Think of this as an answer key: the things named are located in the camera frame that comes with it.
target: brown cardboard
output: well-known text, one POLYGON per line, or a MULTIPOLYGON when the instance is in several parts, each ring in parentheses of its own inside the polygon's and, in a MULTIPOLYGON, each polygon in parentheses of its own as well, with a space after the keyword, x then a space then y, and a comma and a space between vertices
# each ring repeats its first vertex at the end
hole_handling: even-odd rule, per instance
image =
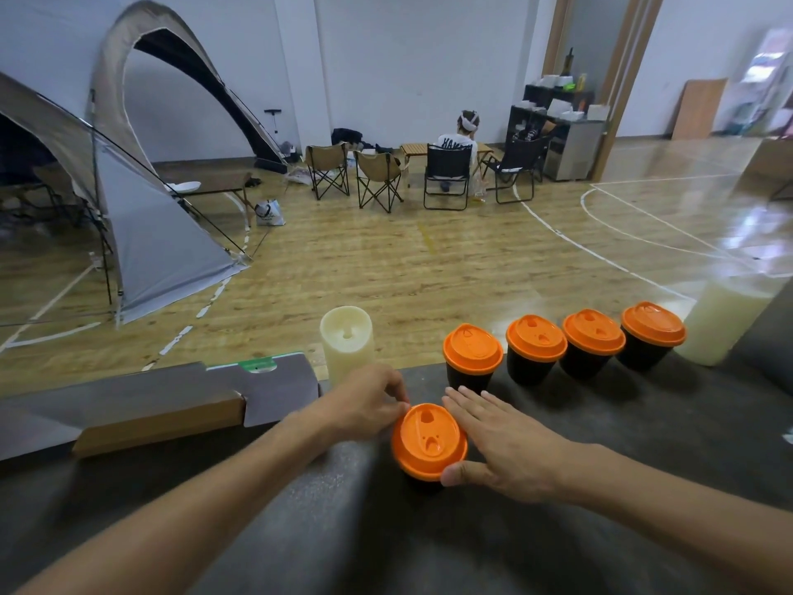
POLYGON ((71 452, 80 458, 91 457, 112 450, 129 449, 162 440, 240 426, 243 423, 245 400, 239 393, 233 395, 235 398, 190 409, 86 428, 74 443, 71 452))

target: white bag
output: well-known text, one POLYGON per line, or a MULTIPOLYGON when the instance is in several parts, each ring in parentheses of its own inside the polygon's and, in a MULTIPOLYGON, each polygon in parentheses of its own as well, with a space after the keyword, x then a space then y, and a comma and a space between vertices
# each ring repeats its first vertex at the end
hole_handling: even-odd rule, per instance
POLYGON ((255 206, 257 225, 283 225, 284 216, 277 200, 262 200, 255 206))

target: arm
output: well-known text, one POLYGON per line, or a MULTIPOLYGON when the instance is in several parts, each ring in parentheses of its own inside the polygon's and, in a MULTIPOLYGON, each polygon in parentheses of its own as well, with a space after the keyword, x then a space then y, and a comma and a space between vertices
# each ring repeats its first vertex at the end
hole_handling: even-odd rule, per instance
POLYGON ((183 593, 317 455, 342 440, 371 438, 408 407, 399 372, 383 364, 358 369, 249 447, 94 536, 19 593, 183 593))
POLYGON ((571 442, 487 392, 446 389, 443 402, 487 459, 449 466, 444 486, 482 484, 527 503, 580 505, 751 593, 793 593, 793 513, 571 442))

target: tent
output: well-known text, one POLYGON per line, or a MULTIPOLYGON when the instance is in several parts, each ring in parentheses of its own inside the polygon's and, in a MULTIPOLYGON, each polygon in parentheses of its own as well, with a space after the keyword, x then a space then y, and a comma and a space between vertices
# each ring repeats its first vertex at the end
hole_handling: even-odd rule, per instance
POLYGON ((0 113, 35 135, 101 213, 123 323, 246 268, 179 207, 146 158, 124 109, 133 48, 209 90, 245 134, 257 167, 286 171, 277 144, 170 8, 152 0, 0 0, 0 113))

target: dark countertop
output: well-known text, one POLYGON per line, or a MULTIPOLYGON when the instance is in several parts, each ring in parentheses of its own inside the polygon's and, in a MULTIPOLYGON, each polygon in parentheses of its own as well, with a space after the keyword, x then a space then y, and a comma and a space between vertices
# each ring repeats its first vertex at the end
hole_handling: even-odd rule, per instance
MULTIPOLYGON (((612 361, 587 385, 555 368, 531 392, 505 364, 491 389, 564 436, 793 509, 793 399, 750 369, 669 355, 647 376, 612 361)), ((403 371, 439 402, 443 365, 403 371)), ((238 450, 228 428, 77 462, 68 446, 0 463, 0 592, 238 450)), ((478 457, 474 450, 470 457, 478 457)), ((242 533, 194 593, 731 593, 718 579, 582 509, 489 490, 418 488, 387 435, 331 449, 242 533)))

